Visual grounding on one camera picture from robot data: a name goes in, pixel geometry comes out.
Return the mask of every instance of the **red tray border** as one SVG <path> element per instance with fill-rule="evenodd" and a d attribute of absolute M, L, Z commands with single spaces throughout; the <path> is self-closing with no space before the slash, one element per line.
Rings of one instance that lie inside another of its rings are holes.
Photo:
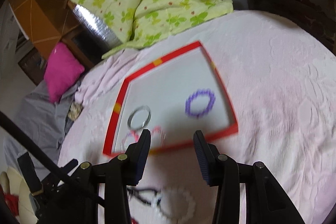
<path fill-rule="evenodd" d="M 103 148 L 103 154 L 104 155 L 114 157 L 114 156 L 119 154 L 119 153 L 112 153 L 112 146 L 113 146 L 113 140 L 114 140 L 114 136 L 115 136 L 117 125 L 118 125 L 121 106 L 124 102 L 129 83 L 132 80 L 134 80 L 135 78 L 139 77 L 140 75 L 148 72 L 149 70 L 151 70 L 155 67 L 158 67 L 161 64 L 163 64 L 165 62 L 168 62 L 168 61 L 172 60 L 173 58 L 178 57 L 178 56 L 180 56 L 180 55 L 182 55 L 186 52 L 189 52 L 193 49 L 196 49 L 198 47 L 202 48 L 203 53 L 205 53 L 206 58 L 208 59 L 209 63 L 211 64 L 211 67 L 213 68 L 213 70 L 215 72 L 215 75 L 217 77 L 217 81 L 221 85 L 222 90 L 224 91 L 224 95 L 226 96 L 228 102 L 230 103 L 230 109 L 233 113 L 233 119 L 234 119 L 233 124 L 230 125 L 228 128 L 225 128 L 224 130 L 221 130 L 221 131 L 216 132 L 216 133 L 207 134 L 205 136 L 205 139 L 207 141 L 213 141 L 213 140 L 216 140 L 218 138 L 225 137 L 225 136 L 228 136 L 228 135 L 231 135 L 231 134 L 234 134 L 234 133 L 238 132 L 238 123 L 237 123 L 237 119 L 236 119 L 236 113 L 235 113 L 235 111 L 232 107 L 232 102 L 231 102 L 230 97 L 228 96 L 228 94 L 226 92 L 226 88 L 223 84 L 223 81 L 222 81 L 221 77 L 219 76 L 218 70 L 217 70 L 215 64 L 212 62 L 208 52 L 204 49 L 201 42 L 200 41 L 195 41 L 191 44 L 188 44 L 184 47 L 181 47 L 177 50 L 174 50 L 173 52 L 170 52 L 170 53 L 166 54 L 165 56 L 162 56 L 161 58 L 159 58 L 157 60 L 154 60 L 152 63 L 147 64 L 143 68 L 137 70 L 136 72 L 134 72 L 133 74 L 131 74 L 128 77 L 125 78 L 123 84 L 121 85 L 117 100 L 115 101 L 115 105 L 114 105 L 114 108 L 113 108 L 113 111 L 112 111 L 112 114 L 111 114 L 109 126 L 107 128 L 105 143 L 104 143 L 104 148 Z M 170 146 L 165 146 L 163 148 L 151 149 L 150 153 L 153 154 L 153 153 L 169 151 L 169 150 L 179 149 L 179 148 L 185 148 L 185 147 L 190 147 L 190 146 L 193 146 L 193 141 L 192 140 L 185 141 L 185 142 L 179 143 L 177 145 L 170 145 Z"/>

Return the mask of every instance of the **purple ring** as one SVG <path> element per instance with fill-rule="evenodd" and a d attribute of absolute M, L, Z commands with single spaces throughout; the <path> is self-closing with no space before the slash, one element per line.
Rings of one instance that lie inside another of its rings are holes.
<path fill-rule="evenodd" d="M 197 97 L 204 96 L 204 95 L 209 97 L 209 103 L 207 107 L 203 109 L 201 112 L 191 112 L 190 107 L 191 107 L 192 101 L 195 100 Z M 210 89 L 197 90 L 196 92 L 191 94 L 189 98 L 185 101 L 185 113 L 191 117 L 196 117 L 196 118 L 203 117 L 204 115 L 208 114 L 212 110 L 215 101 L 216 101 L 215 94 Z"/>

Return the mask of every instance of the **metal screw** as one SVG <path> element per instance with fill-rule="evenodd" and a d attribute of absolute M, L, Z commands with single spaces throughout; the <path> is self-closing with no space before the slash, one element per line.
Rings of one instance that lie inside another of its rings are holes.
<path fill-rule="evenodd" d="M 90 167 L 90 163 L 85 161 L 85 162 L 82 162 L 81 166 L 80 166 L 82 169 L 86 169 L 86 168 L 89 168 Z"/>
<path fill-rule="evenodd" d="M 255 163 L 255 166 L 258 167 L 258 168 L 260 168 L 260 169 L 265 167 L 264 163 L 261 162 L 261 161 L 257 161 L 257 162 Z"/>
<path fill-rule="evenodd" d="M 127 159 L 127 155 L 126 154 L 120 154 L 118 155 L 118 160 L 125 160 Z"/>
<path fill-rule="evenodd" d="M 224 155 L 224 154 L 219 154 L 219 155 L 217 156 L 217 158 L 218 158 L 220 161 L 226 161 L 226 160 L 227 160 L 227 156 Z"/>

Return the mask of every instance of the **metal ring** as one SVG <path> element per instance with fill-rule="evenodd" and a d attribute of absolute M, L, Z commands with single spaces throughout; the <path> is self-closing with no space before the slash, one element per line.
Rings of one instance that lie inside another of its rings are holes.
<path fill-rule="evenodd" d="M 140 127 L 137 127 L 137 128 L 133 128 L 131 126 L 131 121 L 134 117 L 134 115 L 139 112 L 140 110 L 147 110 L 148 111 L 148 117 L 147 119 L 142 123 L 142 126 Z M 140 106 L 138 108 L 136 108 L 132 113 L 131 115 L 128 117 L 128 120 L 127 120 L 127 126 L 130 130 L 134 130 L 134 131 L 137 131 L 137 130 L 140 130 L 140 129 L 143 129 L 146 125 L 148 125 L 149 121 L 151 120 L 151 109 L 148 107 L 148 106 Z"/>

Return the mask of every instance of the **magenta cushion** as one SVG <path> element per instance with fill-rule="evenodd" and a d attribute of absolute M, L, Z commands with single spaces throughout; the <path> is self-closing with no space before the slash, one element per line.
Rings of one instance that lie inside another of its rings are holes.
<path fill-rule="evenodd" d="M 50 102 L 59 102 L 64 92 L 76 83 L 83 72 L 83 65 L 64 43 L 58 42 L 49 56 L 44 74 Z"/>

